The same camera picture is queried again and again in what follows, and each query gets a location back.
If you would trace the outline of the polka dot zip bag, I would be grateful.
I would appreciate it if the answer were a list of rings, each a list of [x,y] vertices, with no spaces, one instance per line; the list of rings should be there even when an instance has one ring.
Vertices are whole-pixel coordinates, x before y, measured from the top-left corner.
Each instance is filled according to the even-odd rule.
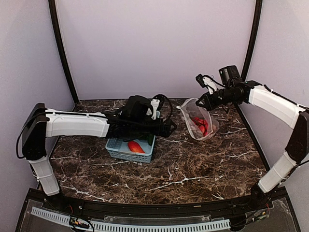
[[[197,106],[198,98],[186,99],[176,108],[182,114],[190,136],[197,141],[205,141],[212,138],[219,130],[219,122],[203,107]]]

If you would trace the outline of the orange red toy mango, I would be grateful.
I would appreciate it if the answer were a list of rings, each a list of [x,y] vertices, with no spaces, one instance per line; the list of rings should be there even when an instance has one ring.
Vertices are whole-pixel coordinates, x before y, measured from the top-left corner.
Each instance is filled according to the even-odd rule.
[[[143,153],[143,154],[145,153],[140,144],[135,141],[128,142],[127,146],[131,152]]]

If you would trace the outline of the light blue plastic basket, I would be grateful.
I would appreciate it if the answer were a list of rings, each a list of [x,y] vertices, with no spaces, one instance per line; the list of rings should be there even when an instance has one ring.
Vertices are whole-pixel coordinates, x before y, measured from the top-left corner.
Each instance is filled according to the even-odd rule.
[[[129,142],[125,142],[124,139],[108,139],[105,148],[112,158],[150,163],[155,140],[154,135]]]

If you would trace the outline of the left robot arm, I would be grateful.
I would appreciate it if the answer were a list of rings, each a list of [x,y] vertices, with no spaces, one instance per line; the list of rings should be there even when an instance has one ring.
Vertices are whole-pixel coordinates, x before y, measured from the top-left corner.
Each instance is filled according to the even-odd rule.
[[[147,135],[168,138],[177,129],[172,121],[173,111],[166,119],[158,116],[165,102],[162,94],[151,99],[130,96],[125,105],[113,112],[77,113],[34,106],[20,134],[15,150],[18,159],[26,159],[41,184],[49,203],[58,211],[68,207],[45,149],[45,139],[58,136],[93,136],[98,138],[137,139]]]

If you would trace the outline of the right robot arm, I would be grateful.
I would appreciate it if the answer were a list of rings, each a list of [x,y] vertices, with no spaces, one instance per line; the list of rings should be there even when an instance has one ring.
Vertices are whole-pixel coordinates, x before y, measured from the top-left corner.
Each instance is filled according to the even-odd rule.
[[[246,205],[256,210],[271,197],[274,189],[305,164],[309,154],[309,109],[274,92],[254,80],[244,81],[235,65],[219,70],[221,83],[209,75],[199,74],[196,81],[208,92],[196,102],[199,107],[211,111],[228,103],[247,103],[265,110],[283,121],[293,130],[282,156],[271,169],[251,188]]]

